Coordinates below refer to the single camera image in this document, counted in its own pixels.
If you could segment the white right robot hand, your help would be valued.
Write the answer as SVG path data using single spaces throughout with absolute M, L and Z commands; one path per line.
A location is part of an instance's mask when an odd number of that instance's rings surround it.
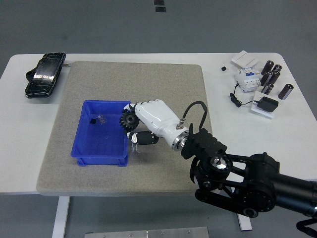
M 189 129 L 162 100 L 128 104 L 120 118 L 120 126 L 134 144 L 152 145 L 164 138 L 175 151 L 181 150 Z

